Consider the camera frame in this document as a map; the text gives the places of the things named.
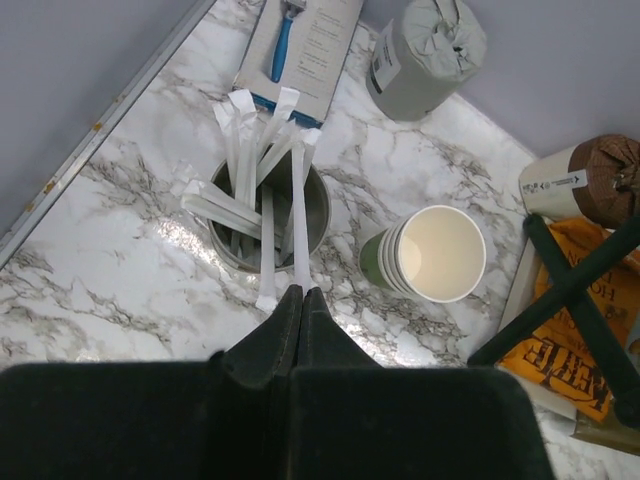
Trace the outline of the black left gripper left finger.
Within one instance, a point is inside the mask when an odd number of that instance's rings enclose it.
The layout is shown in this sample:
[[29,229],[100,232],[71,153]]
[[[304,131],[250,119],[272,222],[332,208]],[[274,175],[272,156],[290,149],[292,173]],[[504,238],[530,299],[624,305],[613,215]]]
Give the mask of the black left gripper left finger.
[[289,371],[303,290],[206,360],[25,363],[1,374],[5,479],[273,479],[271,389]]

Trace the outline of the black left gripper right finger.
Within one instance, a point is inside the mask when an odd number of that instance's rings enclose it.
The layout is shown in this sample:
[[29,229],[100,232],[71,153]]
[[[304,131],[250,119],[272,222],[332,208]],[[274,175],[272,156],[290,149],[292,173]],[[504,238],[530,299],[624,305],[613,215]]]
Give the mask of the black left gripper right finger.
[[290,377],[292,479],[551,479],[532,404],[494,368],[384,368],[304,300]]

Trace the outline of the white paper straw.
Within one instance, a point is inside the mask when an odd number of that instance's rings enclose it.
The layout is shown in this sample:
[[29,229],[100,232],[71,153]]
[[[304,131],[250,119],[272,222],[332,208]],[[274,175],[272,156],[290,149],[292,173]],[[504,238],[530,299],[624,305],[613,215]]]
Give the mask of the white paper straw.
[[301,130],[292,148],[294,275],[304,294],[311,288],[304,187],[320,136],[319,129]]

